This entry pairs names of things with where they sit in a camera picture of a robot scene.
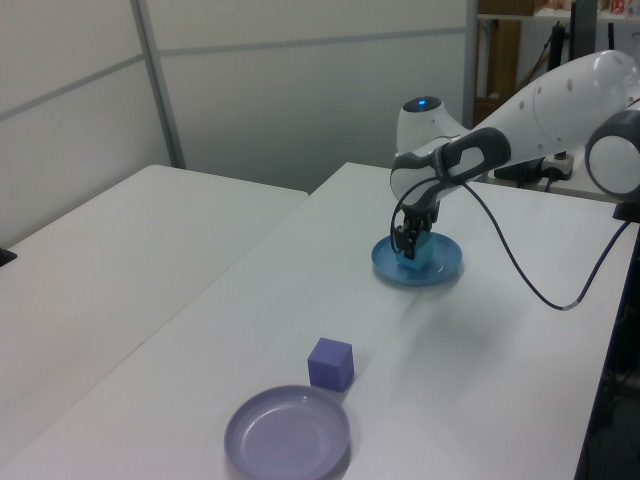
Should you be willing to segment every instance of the plate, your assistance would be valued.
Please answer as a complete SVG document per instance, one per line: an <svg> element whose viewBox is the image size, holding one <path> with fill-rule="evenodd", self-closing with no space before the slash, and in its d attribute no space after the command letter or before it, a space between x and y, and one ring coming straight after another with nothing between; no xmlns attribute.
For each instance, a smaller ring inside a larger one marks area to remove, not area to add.
<svg viewBox="0 0 640 480"><path fill-rule="evenodd" d="M427 286L451 280L460 271L462 250L452 239L431 232L433 256L421 270L402 265L391 248L389 237L380 240L371 251L373 268L378 275L402 285Z"/></svg>
<svg viewBox="0 0 640 480"><path fill-rule="evenodd" d="M251 480L318 480L349 446L349 418L327 393L304 385L266 390L231 417L224 448Z"/></svg>

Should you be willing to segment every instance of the black cable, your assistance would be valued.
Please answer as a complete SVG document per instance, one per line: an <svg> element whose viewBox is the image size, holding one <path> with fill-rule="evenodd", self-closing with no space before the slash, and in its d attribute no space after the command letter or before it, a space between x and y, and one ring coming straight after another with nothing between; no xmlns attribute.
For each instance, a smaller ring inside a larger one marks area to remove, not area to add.
<svg viewBox="0 0 640 480"><path fill-rule="evenodd" d="M549 172L549 180L547 180L547 186L544 187L545 193L549 193L549 189L551 188L551 184L556 181L556 176L554 175L553 170Z"/></svg>
<svg viewBox="0 0 640 480"><path fill-rule="evenodd" d="M398 203L396 203L396 208L393 209L393 215L391 216L391 229L390 229L390 235L389 235L389 238L391 240L391 250L393 250L393 253L400 253L400 249L396 248L396 244L395 244L395 242L393 240L393 231L395 230L396 216L400 212L400 208L402 207L402 202L404 202L406 200L406 198L409 195L411 195L416 188L421 187L425 183L431 182L433 180L436 180L436 177L431 177L431 178L427 178L425 180L419 181L413 187L411 187L409 190L407 190L404 193L404 195L402 195L402 197L400 197L400 200L398 200Z"/></svg>
<svg viewBox="0 0 640 480"><path fill-rule="evenodd" d="M571 17L569 17L569 61L576 56L576 2L571 2Z"/></svg>
<svg viewBox="0 0 640 480"><path fill-rule="evenodd" d="M609 50L615 50L616 49L616 45L615 45L615 33L613 30L613 23L609 22L609 24L607 25L607 32L608 35L607 37L609 38Z"/></svg>
<svg viewBox="0 0 640 480"><path fill-rule="evenodd" d="M496 221L495 217L491 213L491 210L489 210L489 207L487 207L486 203L484 203L484 201L478 196L478 194L476 192L474 192L471 189L471 187L469 185L467 185L466 183L463 183L462 186L478 201L480 206L484 209L484 211L487 213L487 215L491 219L491 222L493 223L493 226L496 228L496 231L498 232L498 236L500 237L500 241L502 242L502 246L507 251L507 254L509 255L509 258L511 259L511 262L513 263L513 266L516 267L516 270L518 271L518 273L520 274L520 276L522 277L524 282L529 286L529 288L533 291L533 293L535 293L536 296L540 300L542 300L543 303L545 303L546 305L548 305L549 307L551 307L551 308L553 308L555 310L567 311L567 310L571 310L572 308L578 306L578 304L582 301L584 296L587 294L587 290L589 290L589 287L591 286L591 283L593 282L593 279L595 278L596 273L598 273L598 270L600 269L600 266L602 265L602 262L604 262L604 259L607 257L607 255L609 254L609 251L611 250L613 245L616 243L616 240L618 240L618 237L622 234L622 232L624 232L625 228L627 228L629 226L629 224L631 223L631 222L623 223L620 226L620 228L618 229L618 231L613 235L613 237L611 237L611 240L609 241L609 244L606 246L606 248L602 252L602 255L600 255L600 258L596 262L595 267L593 267L593 270L591 271L591 274L589 275L589 278L587 279L587 283L585 283L584 288L582 289L582 292L580 292L580 295L578 296L578 298L573 303L571 303L569 305L565 305L564 307L562 307L560 305L556 305L555 303L552 303L549 300L547 300L544 297L544 295L542 295L536 289L536 287L533 286L533 284L529 281L527 276L524 274L524 272L520 268L520 265L518 265L518 262L516 261L515 257L513 256L513 253L511 253L511 249L509 248L509 245L507 245L507 241L505 240L504 235L502 234L502 230L500 229L500 226L498 225L498 222Z"/></svg>
<svg viewBox="0 0 640 480"><path fill-rule="evenodd" d="M535 75L535 73L538 70L538 68L540 68L540 63L541 63L542 57L544 56L544 52L547 51L547 48L549 47L549 44L551 43L551 37L553 37L553 33L551 33L551 35L549 35L549 38L547 39L547 43L545 43L544 46L542 47L542 52L540 53L540 56L538 57L538 60L536 61L536 63L534 63L533 69L531 70L531 74L529 75L529 78L527 78L527 83L525 83L525 85L529 85L531 83L531 79Z"/></svg>
<svg viewBox="0 0 640 480"><path fill-rule="evenodd" d="M562 49L564 48L565 27L558 22L551 28L551 43L549 44L549 60L547 72L557 68L562 63Z"/></svg>

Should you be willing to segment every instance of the white table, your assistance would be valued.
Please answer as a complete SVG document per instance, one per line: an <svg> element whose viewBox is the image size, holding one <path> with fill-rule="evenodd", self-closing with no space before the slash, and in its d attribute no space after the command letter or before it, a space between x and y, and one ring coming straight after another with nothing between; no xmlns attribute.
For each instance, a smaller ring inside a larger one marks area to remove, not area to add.
<svg viewBox="0 0 640 480"><path fill-rule="evenodd" d="M459 190L436 230L461 245L464 274L398 288L369 257L395 205L388 175L345 165L0 478L238 478L223 452L228 419L263 389L306 384L307 355L325 336L354 350L355 381L336 395L352 428L345 480L573 479L637 226L584 302L556 312ZM619 225L613 206L475 188L531 280L573 301Z"/></svg>
<svg viewBox="0 0 640 480"><path fill-rule="evenodd" d="M306 193L152 166L0 269L0 466L289 215Z"/></svg>

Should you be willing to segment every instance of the blue cube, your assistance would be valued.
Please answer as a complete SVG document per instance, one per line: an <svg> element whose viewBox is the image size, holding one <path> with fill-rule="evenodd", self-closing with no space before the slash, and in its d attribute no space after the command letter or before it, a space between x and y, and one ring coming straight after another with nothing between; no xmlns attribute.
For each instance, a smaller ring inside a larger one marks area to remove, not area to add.
<svg viewBox="0 0 640 480"><path fill-rule="evenodd" d="M315 387L344 392L353 379L351 345L321 338L307 359L309 381Z"/></svg>

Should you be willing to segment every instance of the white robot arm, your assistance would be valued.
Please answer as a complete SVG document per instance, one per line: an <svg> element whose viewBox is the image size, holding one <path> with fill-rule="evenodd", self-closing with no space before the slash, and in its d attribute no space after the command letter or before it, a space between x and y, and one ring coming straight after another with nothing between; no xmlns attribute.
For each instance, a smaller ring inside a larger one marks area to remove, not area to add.
<svg viewBox="0 0 640 480"><path fill-rule="evenodd" d="M405 214L395 243L413 258L421 231L437 220L440 200L498 167L586 144L594 183L640 202L640 69L617 51L595 53L543 75L471 131L439 100L417 98L398 120L391 189Z"/></svg>

